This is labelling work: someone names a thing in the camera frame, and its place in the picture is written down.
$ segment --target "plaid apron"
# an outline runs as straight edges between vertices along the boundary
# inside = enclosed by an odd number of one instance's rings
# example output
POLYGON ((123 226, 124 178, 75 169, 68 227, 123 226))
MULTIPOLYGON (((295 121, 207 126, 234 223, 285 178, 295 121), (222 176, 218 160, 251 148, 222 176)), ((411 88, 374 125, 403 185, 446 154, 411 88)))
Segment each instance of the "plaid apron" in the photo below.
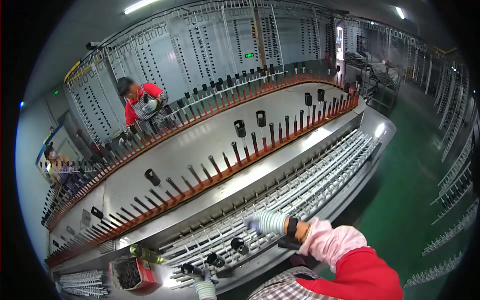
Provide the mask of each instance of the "plaid apron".
POLYGON ((316 280, 321 277, 307 267, 293 267, 262 284, 248 300, 340 300, 304 288, 297 283, 298 278, 316 280))
POLYGON ((82 188, 82 186, 86 184, 86 181, 82 177, 79 177, 76 174, 69 173, 69 166, 67 164, 62 165, 58 175, 60 179, 60 184, 65 187, 65 189, 67 190, 67 194, 70 196, 77 194, 77 192, 82 188))
MULTIPOLYGON (((147 95, 148 101, 155 99, 149 95, 145 90, 143 85, 140 86, 143 95, 147 95)), ((142 108, 146 105, 144 103, 144 96, 137 101, 134 105, 129 101, 129 104, 137 114, 137 117, 140 119, 140 124, 145 124, 145 132, 147 134, 153 134, 154 132, 159 132, 161 128, 165 129, 174 129, 175 125, 178 125, 178 122, 175 119, 171 119, 165 112, 164 108, 157 108, 152 112, 145 113, 142 108)))

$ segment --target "green bottle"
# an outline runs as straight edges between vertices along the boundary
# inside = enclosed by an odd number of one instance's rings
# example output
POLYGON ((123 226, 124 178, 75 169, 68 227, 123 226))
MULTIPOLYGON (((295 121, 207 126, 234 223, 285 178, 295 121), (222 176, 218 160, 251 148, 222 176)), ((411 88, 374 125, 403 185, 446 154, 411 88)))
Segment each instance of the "green bottle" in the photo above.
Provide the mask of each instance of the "green bottle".
POLYGON ((130 253, 133 257, 141 258, 153 264, 162 264, 167 261, 167 259, 161 257, 152 250, 142 248, 139 244, 133 244, 130 246, 130 253))

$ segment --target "woman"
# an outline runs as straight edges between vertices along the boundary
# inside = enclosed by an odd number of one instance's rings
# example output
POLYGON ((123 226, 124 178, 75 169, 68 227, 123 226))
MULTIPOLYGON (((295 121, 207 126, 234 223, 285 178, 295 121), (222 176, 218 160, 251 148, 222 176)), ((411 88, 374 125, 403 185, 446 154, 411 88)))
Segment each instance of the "woman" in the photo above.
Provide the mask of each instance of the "woman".
POLYGON ((130 126, 135 120, 145 123, 147 134, 153 134, 160 128, 170 128, 177 125, 166 111, 168 103, 167 92, 152 83, 138 85, 129 77, 122 77, 117 81, 117 91, 122 97, 128 99, 125 105, 125 123, 127 134, 131 135, 130 126))
MULTIPOLYGON (((293 267, 257 288, 248 300, 401 300, 402 287, 398 274, 375 250, 367 246, 361 232, 352 226, 332 229, 330 221, 313 218, 310 222, 273 213, 255 213, 249 228, 259 233, 279 233, 295 238, 299 254, 311 254, 326 262, 335 279, 322 279, 305 266, 293 267)), ((216 300, 215 286, 210 276, 195 282, 200 300, 216 300)))
POLYGON ((45 158, 50 162, 48 173, 54 183, 61 184, 69 196, 77 192, 85 185, 83 176, 74 174, 75 168, 68 165, 68 158, 58 154, 53 149, 53 143, 48 144, 43 152, 45 158))

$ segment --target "hair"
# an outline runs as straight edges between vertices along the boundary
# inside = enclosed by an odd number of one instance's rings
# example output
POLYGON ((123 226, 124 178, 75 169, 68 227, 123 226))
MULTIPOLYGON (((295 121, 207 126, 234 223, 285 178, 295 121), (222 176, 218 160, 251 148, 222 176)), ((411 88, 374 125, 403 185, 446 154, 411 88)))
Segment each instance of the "hair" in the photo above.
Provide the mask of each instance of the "hair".
POLYGON ((48 145, 45 146, 43 155, 45 156, 46 159, 48 159, 48 155, 50 154, 50 151, 52 151, 52 149, 53 149, 53 142, 50 142, 48 145))
POLYGON ((130 77, 122 77, 119 78, 117 81, 117 92, 120 96, 125 96, 128 92, 130 85, 132 85, 134 81, 130 77))

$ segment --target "pink sleeve cover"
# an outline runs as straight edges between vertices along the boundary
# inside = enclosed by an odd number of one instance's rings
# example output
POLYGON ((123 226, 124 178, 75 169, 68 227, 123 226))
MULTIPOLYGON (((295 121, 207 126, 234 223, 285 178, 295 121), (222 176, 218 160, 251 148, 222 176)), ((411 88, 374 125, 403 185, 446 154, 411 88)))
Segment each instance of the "pink sleeve cover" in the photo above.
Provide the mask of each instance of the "pink sleeve cover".
POLYGON ((326 262, 330 270, 336 272, 336 263, 349 251, 368 247, 364 235, 352 226, 339 226, 335 229, 328 220, 314 217, 309 224, 307 240, 299 249, 299 254, 312 256, 326 262))

